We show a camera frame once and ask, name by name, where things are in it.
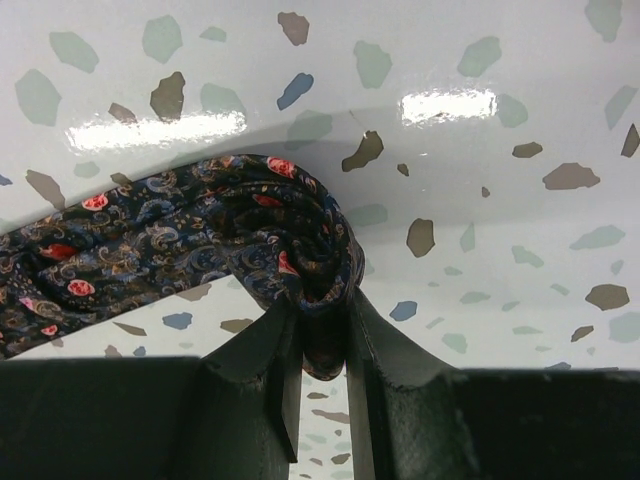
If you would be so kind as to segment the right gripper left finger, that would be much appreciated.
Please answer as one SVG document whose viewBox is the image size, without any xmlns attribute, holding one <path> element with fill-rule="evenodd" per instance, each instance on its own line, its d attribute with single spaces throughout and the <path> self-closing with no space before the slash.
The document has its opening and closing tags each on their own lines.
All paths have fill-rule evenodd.
<svg viewBox="0 0 640 480">
<path fill-rule="evenodd" d="M 285 479 L 301 343 L 286 301 L 205 357 L 1 366 L 5 479 Z"/>
</svg>

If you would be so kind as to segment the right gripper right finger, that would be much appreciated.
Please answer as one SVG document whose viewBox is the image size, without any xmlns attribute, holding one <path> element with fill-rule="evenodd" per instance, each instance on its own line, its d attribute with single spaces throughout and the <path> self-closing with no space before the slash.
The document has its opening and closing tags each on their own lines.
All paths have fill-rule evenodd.
<svg viewBox="0 0 640 480">
<path fill-rule="evenodd" d="M 356 478 L 638 477 L 637 372 L 455 368 L 362 293 L 349 322 Z"/>
</svg>

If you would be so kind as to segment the navy floral paisley tie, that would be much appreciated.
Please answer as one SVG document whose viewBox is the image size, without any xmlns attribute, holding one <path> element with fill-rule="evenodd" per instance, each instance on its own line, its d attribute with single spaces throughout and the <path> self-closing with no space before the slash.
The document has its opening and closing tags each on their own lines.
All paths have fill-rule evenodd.
<svg viewBox="0 0 640 480">
<path fill-rule="evenodd" d="M 365 255 L 338 203 L 287 160 L 201 160 L 88 198 L 1 237 L 1 356 L 211 281 L 235 277 L 262 308 L 303 316 L 303 367 L 329 381 L 346 359 L 337 318 Z"/>
</svg>

